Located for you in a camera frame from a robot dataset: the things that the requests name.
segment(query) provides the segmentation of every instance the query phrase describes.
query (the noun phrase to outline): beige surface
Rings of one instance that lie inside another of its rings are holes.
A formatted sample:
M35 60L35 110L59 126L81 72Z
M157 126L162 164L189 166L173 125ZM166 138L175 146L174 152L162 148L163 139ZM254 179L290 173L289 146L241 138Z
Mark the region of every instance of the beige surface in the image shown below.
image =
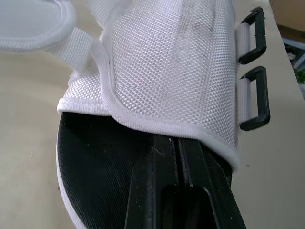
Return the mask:
M270 4L277 24L305 31L304 0L270 0Z
M272 117L268 126L241 134L242 168L232 190L248 229L300 229L305 225L305 103L263 1L267 51L255 63L241 66L239 75L260 64L267 68ZM78 26L98 36L85 1L74 2ZM237 23L257 5L248 2L238 0ZM55 165L56 105L70 72L41 53L0 55L0 229L74 228Z
M270 6L237 2L237 24L253 7L264 8L266 53L241 66L238 75L259 65L266 67L271 121L239 137L242 168L233 177L232 190L248 229L303 229L305 102Z

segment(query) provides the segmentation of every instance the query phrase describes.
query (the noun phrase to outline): black plastic frame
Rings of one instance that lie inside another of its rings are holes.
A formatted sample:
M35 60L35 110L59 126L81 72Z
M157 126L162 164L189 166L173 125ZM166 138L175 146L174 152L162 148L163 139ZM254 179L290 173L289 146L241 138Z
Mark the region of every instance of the black plastic frame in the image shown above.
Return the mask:
M242 23L248 23L249 25L255 23L256 48L249 51L238 59L239 63L241 64L247 64L256 60L264 54L267 48L265 37L264 11L261 7L257 7L251 12L252 13L247 16Z
M242 130L249 131L264 126L270 121L266 69L262 66L256 67L244 75L243 78L250 81L256 80L258 117L240 124Z

